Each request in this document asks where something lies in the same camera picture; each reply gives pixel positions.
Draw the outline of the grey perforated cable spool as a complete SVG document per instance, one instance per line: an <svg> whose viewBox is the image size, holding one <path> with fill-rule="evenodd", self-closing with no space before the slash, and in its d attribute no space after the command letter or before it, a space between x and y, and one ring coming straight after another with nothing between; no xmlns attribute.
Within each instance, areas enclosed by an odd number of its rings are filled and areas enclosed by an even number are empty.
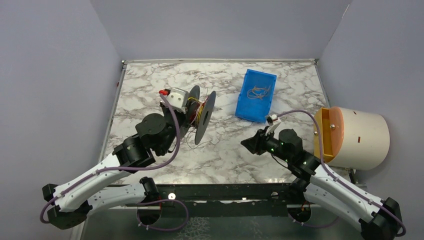
<svg viewBox="0 0 424 240"><path fill-rule="evenodd" d="M187 100L187 116L189 126L195 129L194 144L198 145L210 122L214 106L216 102L216 92L212 91L205 97L204 101L200 100L200 86L195 85L189 92Z"/></svg>

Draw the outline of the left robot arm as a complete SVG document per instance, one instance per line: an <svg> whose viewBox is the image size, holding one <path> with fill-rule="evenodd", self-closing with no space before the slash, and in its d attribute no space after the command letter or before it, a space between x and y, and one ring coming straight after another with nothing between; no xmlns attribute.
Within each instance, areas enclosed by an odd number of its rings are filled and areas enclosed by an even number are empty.
<svg viewBox="0 0 424 240"><path fill-rule="evenodd" d="M141 171L161 169L177 157L181 139L198 124L203 105L190 98L183 111L166 100L163 113L151 113L136 125L136 134L117 145L97 165L64 183L42 188L46 205L39 219L58 229L73 228L88 217L127 204L160 205L162 199L154 180L143 177L138 183L112 188L115 181Z"/></svg>

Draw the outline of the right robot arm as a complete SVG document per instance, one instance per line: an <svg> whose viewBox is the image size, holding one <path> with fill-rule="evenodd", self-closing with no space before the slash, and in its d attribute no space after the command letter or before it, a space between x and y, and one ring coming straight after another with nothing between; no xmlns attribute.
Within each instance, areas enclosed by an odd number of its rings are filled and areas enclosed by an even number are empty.
<svg viewBox="0 0 424 240"><path fill-rule="evenodd" d="M296 180L291 188L306 201L317 204L348 222L365 240L393 240L405 233L397 201L383 200L338 175L312 153L293 129L283 129L278 138L259 129L241 145L254 155L269 153L286 162Z"/></svg>

